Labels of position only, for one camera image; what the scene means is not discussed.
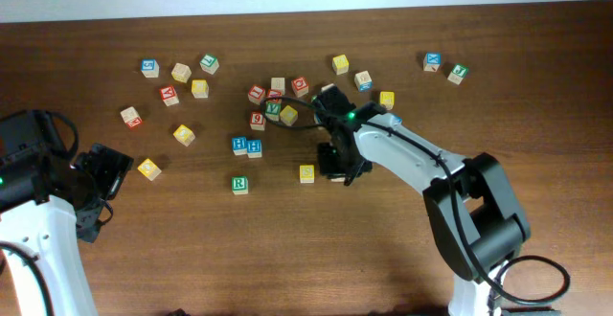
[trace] toy block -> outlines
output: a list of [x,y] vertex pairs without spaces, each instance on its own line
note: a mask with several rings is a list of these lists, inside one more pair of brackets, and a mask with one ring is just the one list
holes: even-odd
[[260,140],[249,140],[247,142],[247,156],[249,158],[261,158]]
[[141,62],[141,72],[146,78],[158,78],[160,76],[160,65],[152,58],[144,59]]
[[315,166],[300,166],[300,183],[315,183]]
[[441,67],[441,54],[427,53],[423,58],[423,70],[425,72],[436,72]]
[[150,159],[146,159],[145,162],[141,163],[138,166],[138,171],[140,171],[149,181],[153,181],[155,177],[157,177],[162,171],[158,168]]
[[166,106],[171,106],[179,103],[179,97],[174,91],[174,86],[169,85],[160,89],[160,95],[162,95],[162,101]]
[[192,94],[194,98],[209,98],[209,84],[207,80],[192,80]]
[[122,111],[122,119],[124,119],[125,124],[127,124],[128,128],[134,128],[135,126],[141,124],[143,120],[138,116],[136,109],[134,106],[130,106],[128,109]]
[[308,82],[305,77],[299,77],[291,82],[291,88],[296,97],[302,97],[308,93]]
[[177,81],[188,82],[188,79],[192,75],[192,70],[187,65],[177,63],[174,65],[171,74],[172,77]]
[[264,130],[266,126],[266,119],[261,114],[261,112],[252,112],[249,124],[251,125],[251,129],[253,130]]
[[373,88],[373,80],[368,74],[368,71],[355,74],[355,86],[360,92],[368,91]]
[[249,101],[254,102],[257,105],[260,105],[261,100],[264,99],[265,91],[263,88],[258,85],[253,85],[251,90],[249,90]]
[[381,91],[379,94],[379,104],[385,106],[388,110],[392,110],[394,107],[394,92]]
[[[277,97],[277,96],[282,96],[281,92],[277,90],[268,90],[268,94],[266,95],[266,97]],[[266,102],[274,102],[275,104],[281,104],[281,100],[266,101]]]
[[343,73],[349,72],[349,61],[347,57],[343,54],[342,56],[337,56],[332,59],[332,68],[336,75],[342,75]]
[[246,176],[232,177],[232,192],[234,195],[249,193],[249,181]]
[[195,139],[193,132],[182,124],[174,131],[174,134],[172,135],[174,135],[174,138],[176,138],[179,143],[185,145],[186,147],[188,147],[192,143],[193,139]]
[[232,151],[235,155],[247,154],[247,138],[232,138]]
[[274,102],[266,103],[266,117],[272,121],[279,120],[279,114],[281,113],[281,105]]
[[219,60],[217,60],[217,57],[207,54],[200,60],[200,67],[204,72],[214,74],[219,68]]
[[296,120],[298,120],[298,111],[287,105],[279,117],[281,117],[281,122],[283,122],[285,125],[293,125],[296,123]]
[[270,89],[285,95],[285,78],[273,78],[270,80]]
[[447,80],[460,85],[460,82],[464,80],[466,74],[468,74],[468,69],[461,64],[457,64],[455,67],[453,67],[451,73],[449,73]]

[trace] wooden surface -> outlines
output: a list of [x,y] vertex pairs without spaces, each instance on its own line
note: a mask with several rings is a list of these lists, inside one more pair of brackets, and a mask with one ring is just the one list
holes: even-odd
[[[605,315],[612,32],[611,2],[2,25],[0,115],[61,111],[79,127],[81,150],[99,142],[163,170],[152,183],[132,171],[113,221],[93,245],[79,244],[101,315],[364,314],[448,303],[452,272],[418,193],[379,166],[350,188],[321,176],[300,185],[298,167],[316,163],[326,132],[249,128],[251,85],[297,76],[310,94],[336,82],[358,104],[395,91],[394,112],[419,135],[497,157],[532,225],[524,254],[558,260],[573,276],[555,307]],[[456,86],[424,73],[425,51],[467,66],[468,77]],[[219,58],[213,77],[197,66],[204,53]],[[337,77],[339,54],[351,67]],[[159,79],[138,71],[150,56]],[[158,89],[175,62],[207,79],[209,99],[173,82],[181,102],[162,103]],[[352,76],[362,70],[374,92],[356,91]],[[144,119],[135,130],[119,114],[129,105]],[[299,124],[310,123],[299,111]],[[171,135],[180,124],[195,132],[189,147]],[[237,135],[262,139],[264,157],[235,156]],[[232,195],[239,174],[249,177],[248,195]],[[557,289],[559,276],[542,267],[512,270],[507,289],[532,298]],[[8,270],[0,291],[0,314],[15,314]]]

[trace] yellow block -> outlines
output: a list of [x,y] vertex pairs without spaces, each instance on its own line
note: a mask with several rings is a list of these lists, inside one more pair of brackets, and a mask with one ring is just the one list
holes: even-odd
[[346,73],[349,71],[349,61],[344,54],[342,56],[336,56],[332,59],[332,67],[334,67],[334,72],[336,72],[337,75]]
[[293,125],[296,120],[298,120],[298,111],[291,106],[286,106],[284,110],[279,115],[281,117],[281,121],[287,125]]
[[172,135],[174,135],[174,137],[176,138],[176,140],[179,141],[179,143],[185,146],[189,146],[192,143],[193,139],[195,139],[195,135],[193,135],[193,132],[183,124],[181,124]]
[[150,159],[146,159],[140,166],[138,166],[138,171],[140,171],[146,178],[153,181],[157,175],[162,172]]
[[305,165],[300,166],[300,183],[315,182],[315,166]]
[[209,97],[209,84],[205,79],[192,80],[192,94],[196,98]]
[[379,104],[385,106],[388,110],[392,110],[394,107],[394,92],[381,91],[379,94]]

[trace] white robotic arm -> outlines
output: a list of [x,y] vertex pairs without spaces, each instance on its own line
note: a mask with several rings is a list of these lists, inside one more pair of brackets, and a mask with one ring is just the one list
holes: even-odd
[[[34,259],[56,315],[98,315],[80,261],[76,224],[73,205],[51,195],[48,202],[36,205],[31,200],[2,213],[0,240]],[[44,292],[33,270],[12,251],[4,254],[21,315],[46,315]]]

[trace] wooden table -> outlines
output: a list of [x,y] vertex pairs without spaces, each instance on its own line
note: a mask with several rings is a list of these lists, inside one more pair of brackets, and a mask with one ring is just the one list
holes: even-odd
[[[81,150],[102,143],[163,170],[154,182],[132,171],[113,221],[94,244],[79,244],[101,315],[364,314],[448,303],[452,272],[417,192],[382,167],[349,188],[321,176],[301,185],[299,165],[316,163],[328,134],[250,129],[252,84],[298,76],[310,94],[335,82],[357,104],[394,91],[394,112],[419,135],[466,156],[494,155],[532,225],[524,254],[558,260],[573,276],[555,307],[605,315],[611,33],[612,2],[1,25],[0,115],[61,111],[79,127]],[[462,85],[424,73],[426,51],[443,54],[446,73],[467,66]],[[214,76],[197,65],[204,53],[219,58]],[[351,68],[337,77],[331,57],[340,54]],[[159,79],[139,72],[145,57],[160,63]],[[175,62],[210,83],[209,99],[171,80]],[[355,89],[363,70],[373,92]],[[181,102],[166,107],[158,89],[170,82]],[[144,119],[135,130],[119,114],[130,105]],[[310,123],[299,111],[299,124]],[[171,135],[180,124],[195,132],[189,147]],[[235,156],[238,135],[262,139],[263,158]],[[231,192],[239,174],[248,195]],[[556,290],[561,278],[542,268],[517,267],[506,288],[530,298]],[[17,313],[8,269],[0,291],[0,314]]]

